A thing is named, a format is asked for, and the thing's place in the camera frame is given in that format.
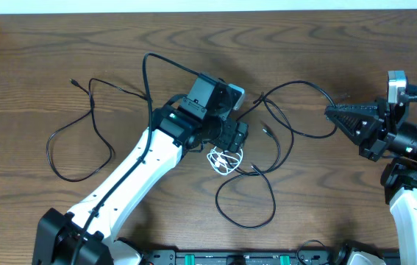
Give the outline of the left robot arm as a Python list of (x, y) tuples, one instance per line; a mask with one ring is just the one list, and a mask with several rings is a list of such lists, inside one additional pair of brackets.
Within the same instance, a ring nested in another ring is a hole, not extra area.
[(49, 209), (38, 223), (34, 264), (139, 264), (142, 255), (118, 233), (156, 182), (189, 151), (210, 143), (242, 152), (248, 126), (230, 118), (244, 89), (199, 74), (188, 94), (152, 113), (149, 127), (112, 174), (66, 213)]

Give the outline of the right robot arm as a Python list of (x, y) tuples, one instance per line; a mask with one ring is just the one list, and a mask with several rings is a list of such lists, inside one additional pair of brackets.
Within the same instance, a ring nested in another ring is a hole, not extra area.
[(417, 264), (417, 124), (407, 121), (409, 105), (377, 99), (364, 105), (330, 105), (326, 117), (372, 161), (393, 154), (380, 183), (399, 239), (402, 264)]

